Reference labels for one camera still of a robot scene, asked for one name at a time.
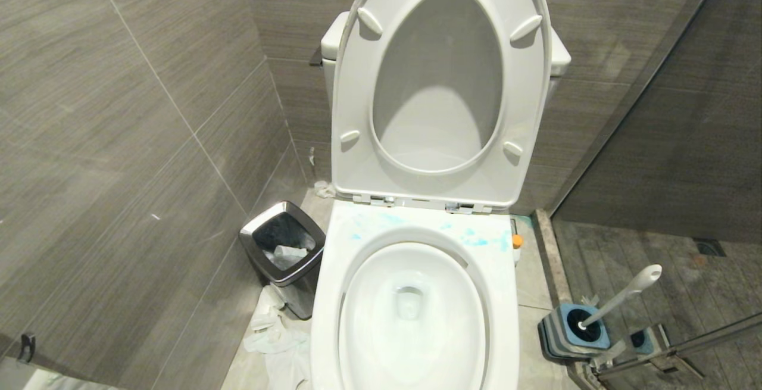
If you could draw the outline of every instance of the raised toilet lid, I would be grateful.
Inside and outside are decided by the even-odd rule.
[[[551,37],[545,0],[355,0],[335,75],[337,190],[411,200],[398,205],[516,202]]]
[[[346,390],[477,389],[485,346],[476,287],[436,247],[384,247],[365,260],[346,290],[339,322]]]

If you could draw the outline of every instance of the white toilet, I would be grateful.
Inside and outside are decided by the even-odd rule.
[[[507,213],[571,61],[545,0],[355,0],[322,53],[338,200],[313,388],[516,388]]]

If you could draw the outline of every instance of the trash can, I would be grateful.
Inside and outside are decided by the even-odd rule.
[[[278,202],[246,224],[239,240],[253,265],[302,320],[313,315],[326,234],[301,208]]]

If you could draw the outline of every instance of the toilet brush holder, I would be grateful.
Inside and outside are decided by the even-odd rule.
[[[542,349],[551,358],[591,358],[611,346],[602,317],[626,298],[650,287],[661,276],[660,265],[646,266],[621,292],[600,309],[590,305],[561,304],[538,325]]]

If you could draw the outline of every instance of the toilet paper on floor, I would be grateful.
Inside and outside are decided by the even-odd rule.
[[[310,336],[284,327],[279,314],[283,306],[274,288],[266,285],[250,322],[255,333],[244,339],[244,348],[264,354],[269,390],[305,390],[310,388]]]

